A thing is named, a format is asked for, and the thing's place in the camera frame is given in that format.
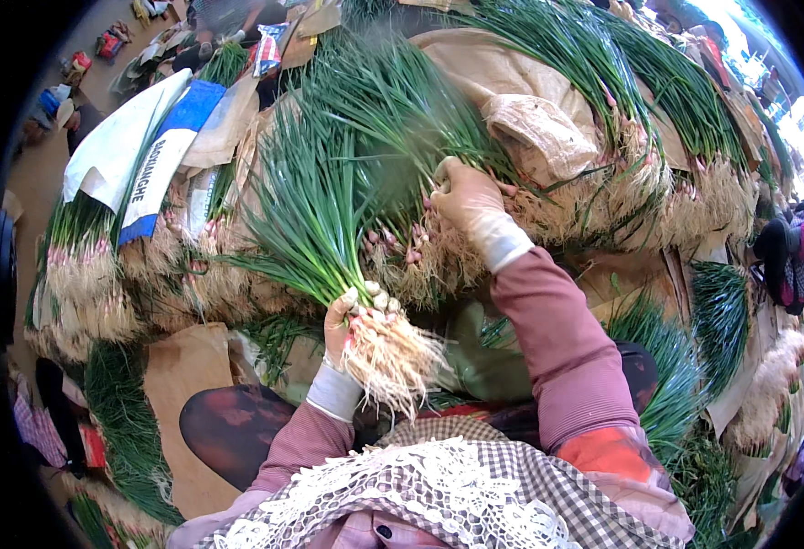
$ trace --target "red bag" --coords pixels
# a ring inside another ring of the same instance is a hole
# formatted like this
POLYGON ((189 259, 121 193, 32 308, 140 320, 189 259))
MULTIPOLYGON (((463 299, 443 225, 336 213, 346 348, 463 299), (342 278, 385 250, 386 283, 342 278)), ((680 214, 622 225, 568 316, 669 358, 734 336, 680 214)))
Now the red bag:
POLYGON ((91 58, 88 55, 85 54, 85 52, 76 52, 76 53, 74 53, 73 54, 73 60, 75 62, 79 63, 79 66, 82 67, 85 70, 90 69, 91 68, 91 63, 94 62, 94 61, 91 60, 91 58))
POLYGON ((116 56, 116 52, 118 51, 118 42, 120 40, 110 32, 103 33, 103 47, 100 48, 100 51, 97 52, 100 57, 105 59, 112 59, 116 56))

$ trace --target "white cuff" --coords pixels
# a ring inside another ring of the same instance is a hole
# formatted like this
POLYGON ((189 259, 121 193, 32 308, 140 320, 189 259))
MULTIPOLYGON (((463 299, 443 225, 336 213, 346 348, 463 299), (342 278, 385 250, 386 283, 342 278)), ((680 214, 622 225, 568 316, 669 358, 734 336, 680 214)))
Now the white cuff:
POLYGON ((350 374, 335 370, 328 356, 324 355, 323 364, 313 378, 306 400, 329 417, 352 423, 362 394, 363 388, 359 383, 350 374))
POLYGON ((493 274, 534 247, 524 229, 509 214, 491 212, 473 225, 470 231, 472 241, 493 274))

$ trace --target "blue stripe on sack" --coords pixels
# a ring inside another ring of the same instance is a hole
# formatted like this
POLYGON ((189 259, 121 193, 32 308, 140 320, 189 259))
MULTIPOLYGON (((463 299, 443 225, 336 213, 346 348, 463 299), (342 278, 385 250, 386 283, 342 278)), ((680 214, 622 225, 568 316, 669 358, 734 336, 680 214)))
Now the blue stripe on sack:
POLYGON ((126 242, 130 242, 138 236, 152 236, 152 231, 155 229, 155 221, 157 220, 158 214, 149 214, 144 215, 129 226, 123 226, 121 232, 118 234, 118 245, 121 246, 126 242))
POLYGON ((177 127, 194 131, 201 129, 224 94, 225 87, 218 83, 203 80, 191 82, 188 92, 174 105, 173 110, 159 126, 156 141, 169 129, 177 127))
MULTIPOLYGON (((164 121, 158 127, 158 132, 153 143, 164 139, 165 134, 170 130, 188 129, 195 133, 201 129, 204 123, 210 118, 210 113, 219 104, 225 94, 225 87, 217 83, 195 80, 188 86, 188 91, 174 105, 174 108, 167 114, 164 121)), ((139 236, 152 236, 155 230, 155 222, 158 214, 146 214, 138 218, 129 226, 122 227, 118 234, 118 245, 129 242, 139 236)))

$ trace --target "lace apron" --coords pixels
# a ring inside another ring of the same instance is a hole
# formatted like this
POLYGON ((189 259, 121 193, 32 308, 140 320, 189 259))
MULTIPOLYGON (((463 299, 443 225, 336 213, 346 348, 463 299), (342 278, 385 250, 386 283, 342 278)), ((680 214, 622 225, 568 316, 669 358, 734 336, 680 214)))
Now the lace apron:
POLYGON ((569 463, 478 420, 419 419, 378 445, 302 469, 196 547, 303 547, 365 510, 390 513, 455 549, 684 545, 623 511, 569 463))

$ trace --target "black tights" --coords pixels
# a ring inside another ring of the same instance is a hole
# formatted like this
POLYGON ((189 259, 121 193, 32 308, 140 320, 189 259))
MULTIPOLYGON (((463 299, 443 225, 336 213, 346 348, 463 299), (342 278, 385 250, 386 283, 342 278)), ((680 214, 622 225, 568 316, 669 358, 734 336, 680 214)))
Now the black tights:
POLYGON ((785 306, 781 292, 789 261, 787 231, 788 225, 782 220, 770 220, 752 246, 756 258, 765 263, 765 287, 768 295, 781 307, 785 306))
MULTIPOLYGON (((658 384, 655 359, 641 345, 616 342, 616 346, 634 409, 641 414, 658 384)), ((511 440, 540 447, 535 401, 491 408, 494 411, 484 421, 511 440)), ((274 436, 294 411, 294 406, 261 385, 208 389, 182 407, 180 432, 207 467, 243 491, 255 480, 274 436)), ((374 444, 377 437, 376 432, 357 433, 360 446, 374 444)))

